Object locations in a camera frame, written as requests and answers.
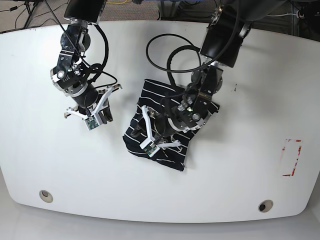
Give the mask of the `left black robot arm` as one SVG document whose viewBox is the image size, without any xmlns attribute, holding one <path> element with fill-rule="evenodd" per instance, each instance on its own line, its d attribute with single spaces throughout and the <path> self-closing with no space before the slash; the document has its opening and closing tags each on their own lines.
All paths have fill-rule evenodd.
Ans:
<svg viewBox="0 0 320 240">
<path fill-rule="evenodd" d="M 201 48 L 192 43 L 173 51 L 166 67 L 147 60 L 157 69 L 172 74 L 173 57 L 184 50 L 192 50 L 208 58 L 196 68 L 186 69 L 191 73 L 191 82 L 175 95 L 165 95 L 160 100 L 160 113 L 150 107 L 141 107 L 142 119 L 131 133 L 133 137 L 146 133 L 140 148 L 153 156 L 161 148 L 180 147 L 179 140 L 166 142 L 179 132 L 187 133 L 202 128 L 211 116 L 209 107 L 212 96 L 222 85 L 223 70 L 219 65 L 233 68 L 244 38 L 252 29 L 254 21 L 266 17 L 284 1 L 282 0 L 223 0 L 211 16 Z"/>
</svg>

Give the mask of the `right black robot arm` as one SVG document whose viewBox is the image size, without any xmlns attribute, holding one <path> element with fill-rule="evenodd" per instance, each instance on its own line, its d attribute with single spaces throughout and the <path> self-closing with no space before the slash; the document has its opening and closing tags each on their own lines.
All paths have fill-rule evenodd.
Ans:
<svg viewBox="0 0 320 240">
<path fill-rule="evenodd" d="M 75 107 L 67 108 L 64 118 L 77 116 L 88 130 L 113 121 L 109 96 L 121 89 L 115 76 L 104 71 L 109 58 L 109 43 L 99 26 L 105 0 L 71 0 L 64 13 L 69 22 L 60 38 L 61 51 L 56 66 L 50 71 L 53 85 L 71 97 Z M 102 36 L 102 63 L 89 64 L 85 52 L 91 44 L 88 26 L 93 25 Z"/>
</svg>

